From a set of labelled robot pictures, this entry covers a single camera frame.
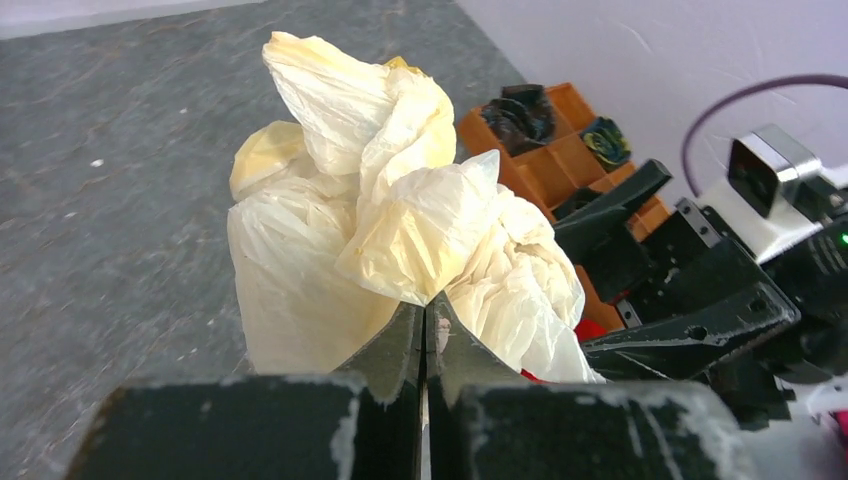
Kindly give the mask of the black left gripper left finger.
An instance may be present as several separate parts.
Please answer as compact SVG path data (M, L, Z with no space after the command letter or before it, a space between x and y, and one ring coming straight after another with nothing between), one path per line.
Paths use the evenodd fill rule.
M416 479L424 311L328 374L146 380L102 403L69 479Z

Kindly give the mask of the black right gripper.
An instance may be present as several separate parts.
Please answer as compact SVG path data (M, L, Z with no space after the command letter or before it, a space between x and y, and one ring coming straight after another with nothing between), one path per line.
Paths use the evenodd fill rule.
M654 264L617 303L629 329L582 344L610 381L696 380L747 429L789 415L792 385L847 371L847 220L757 263L688 199L644 241Z

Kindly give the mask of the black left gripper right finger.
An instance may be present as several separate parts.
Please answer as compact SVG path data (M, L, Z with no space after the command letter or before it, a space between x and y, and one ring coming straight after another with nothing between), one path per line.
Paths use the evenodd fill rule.
M539 384L506 366L444 294L425 309L435 479L754 479L718 397L693 382Z

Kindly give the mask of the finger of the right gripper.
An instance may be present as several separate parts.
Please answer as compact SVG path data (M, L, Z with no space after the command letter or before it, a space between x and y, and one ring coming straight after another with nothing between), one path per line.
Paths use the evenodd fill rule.
M557 244L583 267L601 302L617 304L654 268L628 220L671 179L662 163L649 159L621 184L554 224Z

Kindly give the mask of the translucent white trash bag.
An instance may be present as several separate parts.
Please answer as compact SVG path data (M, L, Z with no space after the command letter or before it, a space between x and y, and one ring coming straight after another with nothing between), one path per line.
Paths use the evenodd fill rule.
M445 294L513 370L601 381L575 332L584 289L551 223L500 184L497 151L455 162L453 105L432 77L278 31L262 59L292 120L236 153L227 218L256 372L329 372L399 305Z

